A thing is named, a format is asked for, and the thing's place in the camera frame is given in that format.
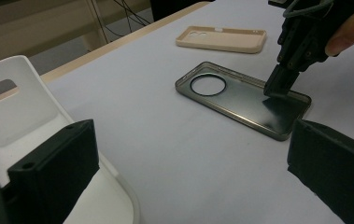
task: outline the tan phone case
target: tan phone case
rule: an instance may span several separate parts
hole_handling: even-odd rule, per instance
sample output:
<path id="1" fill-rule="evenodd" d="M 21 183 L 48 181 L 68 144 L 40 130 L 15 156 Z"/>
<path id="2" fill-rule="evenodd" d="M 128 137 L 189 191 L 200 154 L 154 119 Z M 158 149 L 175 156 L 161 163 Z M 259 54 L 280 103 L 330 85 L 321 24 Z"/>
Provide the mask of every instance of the tan phone case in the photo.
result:
<path id="1" fill-rule="evenodd" d="M 264 30 L 190 26 L 176 39 L 181 47 L 258 53 L 266 39 Z"/>

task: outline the white tabletop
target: white tabletop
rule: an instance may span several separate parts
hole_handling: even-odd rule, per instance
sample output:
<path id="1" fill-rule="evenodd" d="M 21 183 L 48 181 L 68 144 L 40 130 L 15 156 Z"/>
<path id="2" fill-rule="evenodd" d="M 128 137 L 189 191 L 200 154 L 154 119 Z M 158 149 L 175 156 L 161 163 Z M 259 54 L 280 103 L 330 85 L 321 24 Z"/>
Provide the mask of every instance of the white tabletop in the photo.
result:
<path id="1" fill-rule="evenodd" d="M 277 142 L 176 92 L 204 61 L 267 80 L 280 46 L 282 8 L 218 0 L 49 84 L 73 120 L 94 119 L 99 149 L 135 190 L 144 223 L 343 223 L 287 171 Z M 261 53 L 177 47 L 188 26 L 263 29 Z M 313 104 L 304 119 L 354 138 L 354 47 L 302 73 L 293 90 Z"/>

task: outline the circular camera hole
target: circular camera hole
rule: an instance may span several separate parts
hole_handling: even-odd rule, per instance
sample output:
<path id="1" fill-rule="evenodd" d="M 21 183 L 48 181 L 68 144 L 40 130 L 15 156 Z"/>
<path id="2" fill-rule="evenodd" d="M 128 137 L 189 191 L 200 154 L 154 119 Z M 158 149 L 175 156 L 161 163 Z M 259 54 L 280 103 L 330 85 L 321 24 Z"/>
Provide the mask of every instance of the circular camera hole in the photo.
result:
<path id="1" fill-rule="evenodd" d="M 226 88 L 223 78 L 215 75 L 201 75 L 191 82 L 191 89 L 203 96 L 212 96 L 221 93 Z"/>

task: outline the finger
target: finger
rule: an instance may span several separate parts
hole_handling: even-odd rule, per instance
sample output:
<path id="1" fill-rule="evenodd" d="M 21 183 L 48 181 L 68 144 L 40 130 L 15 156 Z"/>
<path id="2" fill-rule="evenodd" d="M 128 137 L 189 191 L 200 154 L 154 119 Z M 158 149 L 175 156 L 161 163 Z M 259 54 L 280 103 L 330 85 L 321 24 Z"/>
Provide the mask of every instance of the finger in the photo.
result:
<path id="1" fill-rule="evenodd" d="M 354 45 L 354 14 L 334 33 L 325 47 L 328 56 L 339 54 Z"/>

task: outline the black cable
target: black cable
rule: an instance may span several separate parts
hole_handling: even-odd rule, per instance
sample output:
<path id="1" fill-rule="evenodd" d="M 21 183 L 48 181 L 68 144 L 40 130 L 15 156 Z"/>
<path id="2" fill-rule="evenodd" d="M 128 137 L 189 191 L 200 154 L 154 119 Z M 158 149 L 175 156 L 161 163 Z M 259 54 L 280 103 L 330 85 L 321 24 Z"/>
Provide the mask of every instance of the black cable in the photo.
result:
<path id="1" fill-rule="evenodd" d="M 95 8 L 95 4 L 94 4 L 94 2 L 92 1 L 92 8 L 94 8 L 94 12 L 95 12 L 95 15 L 96 15 L 96 17 L 97 17 L 97 20 L 98 20 L 98 23 L 100 24 L 100 26 L 102 26 L 103 24 L 101 23 L 101 20 L 100 20 L 100 17 L 99 17 L 99 14 L 98 14 L 98 12 L 97 12 L 97 9 Z M 109 42 L 108 40 L 107 40 L 107 37 L 106 37 L 106 34 L 105 34 L 105 31 L 104 31 L 104 29 L 101 27 L 101 31 L 102 31 L 102 33 L 104 34 L 104 37 L 105 37 L 105 41 L 106 42 Z"/>
<path id="2" fill-rule="evenodd" d="M 130 28 L 130 33 L 132 33 L 132 32 L 133 32 L 133 29 L 131 28 L 130 17 L 129 17 L 129 15 L 128 15 L 127 8 L 126 8 L 125 5 L 124 5 L 125 2 L 124 2 L 124 0 L 121 0 L 121 2 L 123 3 L 124 13 L 125 13 L 125 15 L 126 15 L 126 19 L 127 19 L 127 22 L 128 22 L 128 27 Z"/>
<path id="3" fill-rule="evenodd" d="M 145 21 L 147 24 L 150 24 L 150 22 L 148 22 L 148 21 L 145 20 L 144 18 L 138 16 L 137 14 L 135 14 L 135 13 L 130 9 L 130 7 L 127 5 L 127 3 L 126 3 L 124 0 L 122 0 L 122 1 L 125 3 L 125 6 L 127 6 L 128 10 L 129 10 L 131 13 L 133 13 L 133 15 L 141 22 L 140 24 L 142 24 L 143 26 L 146 26 L 145 23 L 142 22 L 140 19 L 142 19 L 143 21 Z"/>
<path id="4" fill-rule="evenodd" d="M 119 37 L 124 37 L 124 35 L 119 35 L 119 34 L 113 32 L 113 31 L 110 30 L 107 26 L 105 26 L 105 28 L 106 28 L 110 33 L 112 33 L 113 35 L 116 35 L 116 36 L 119 36 Z"/>
<path id="5" fill-rule="evenodd" d="M 142 18 L 141 16 L 139 16 L 139 15 L 137 15 L 136 13 L 134 13 L 131 9 L 130 9 L 130 7 L 127 5 L 127 4 L 125 4 L 125 7 L 121 4 L 121 3 L 119 3 L 118 1 L 116 1 L 116 0 L 113 0 L 116 4 L 118 4 L 120 7 L 123 7 L 123 8 L 125 8 L 125 9 L 127 9 L 129 12 L 131 12 L 136 18 L 139 18 L 140 20 L 143 20 L 143 21 L 145 21 L 147 24 L 150 24 L 150 22 L 149 21 L 147 21 L 147 20 L 145 20 L 144 18 Z"/>
<path id="6" fill-rule="evenodd" d="M 134 18 L 132 18 L 131 16 L 129 16 L 130 20 L 135 21 L 136 23 L 142 25 L 142 26 L 147 26 L 145 23 L 141 22 L 141 21 L 136 21 Z"/>

